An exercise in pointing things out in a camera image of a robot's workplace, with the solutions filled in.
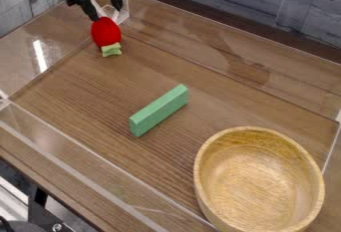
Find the red plush strawberry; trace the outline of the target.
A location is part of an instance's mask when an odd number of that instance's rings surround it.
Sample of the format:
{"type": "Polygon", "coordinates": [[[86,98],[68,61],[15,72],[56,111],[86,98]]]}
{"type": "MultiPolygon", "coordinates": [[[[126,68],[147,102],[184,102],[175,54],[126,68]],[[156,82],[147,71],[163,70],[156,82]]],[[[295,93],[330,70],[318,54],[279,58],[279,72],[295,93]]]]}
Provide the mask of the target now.
{"type": "Polygon", "coordinates": [[[90,36],[104,57],[121,53],[121,31],[109,17],[101,17],[92,23],[90,36]]]}

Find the green rectangular block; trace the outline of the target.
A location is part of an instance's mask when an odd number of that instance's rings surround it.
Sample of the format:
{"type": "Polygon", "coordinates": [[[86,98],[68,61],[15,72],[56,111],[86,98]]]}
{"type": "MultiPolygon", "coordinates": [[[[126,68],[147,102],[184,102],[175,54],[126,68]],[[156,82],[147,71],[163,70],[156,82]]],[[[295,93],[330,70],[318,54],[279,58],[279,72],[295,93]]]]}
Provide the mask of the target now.
{"type": "Polygon", "coordinates": [[[188,102],[188,89],[177,85],[129,117],[133,136],[145,134],[188,102]]]}

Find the wooden bowl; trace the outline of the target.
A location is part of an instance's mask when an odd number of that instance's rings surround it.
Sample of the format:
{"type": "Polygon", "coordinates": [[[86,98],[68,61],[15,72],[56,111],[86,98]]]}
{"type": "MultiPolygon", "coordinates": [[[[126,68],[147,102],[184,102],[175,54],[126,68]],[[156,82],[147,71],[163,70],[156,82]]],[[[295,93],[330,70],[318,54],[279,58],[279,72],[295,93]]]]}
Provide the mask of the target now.
{"type": "Polygon", "coordinates": [[[303,232],[324,199],[320,169],[288,136],[228,128],[197,150],[192,183],[200,211],[219,232],[303,232]]]}

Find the clear acrylic corner bracket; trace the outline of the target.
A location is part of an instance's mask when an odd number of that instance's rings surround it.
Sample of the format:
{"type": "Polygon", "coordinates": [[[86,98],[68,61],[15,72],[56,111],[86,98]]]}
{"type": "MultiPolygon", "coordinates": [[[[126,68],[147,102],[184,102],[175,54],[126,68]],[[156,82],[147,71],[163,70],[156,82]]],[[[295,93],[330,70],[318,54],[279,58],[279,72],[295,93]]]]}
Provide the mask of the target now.
{"type": "Polygon", "coordinates": [[[98,18],[108,17],[117,25],[120,25],[129,18],[128,0],[122,0],[122,8],[120,11],[117,11],[110,4],[101,6],[96,0],[90,0],[90,2],[97,11],[98,18]]]}

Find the black table leg mount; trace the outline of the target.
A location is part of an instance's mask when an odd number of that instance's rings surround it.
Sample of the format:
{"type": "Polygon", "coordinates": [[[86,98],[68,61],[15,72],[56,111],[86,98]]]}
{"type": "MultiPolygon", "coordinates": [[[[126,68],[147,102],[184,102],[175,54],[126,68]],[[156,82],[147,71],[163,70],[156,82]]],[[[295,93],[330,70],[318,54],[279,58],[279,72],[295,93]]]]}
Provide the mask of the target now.
{"type": "Polygon", "coordinates": [[[38,204],[0,187],[0,232],[74,232],[38,204]]]}

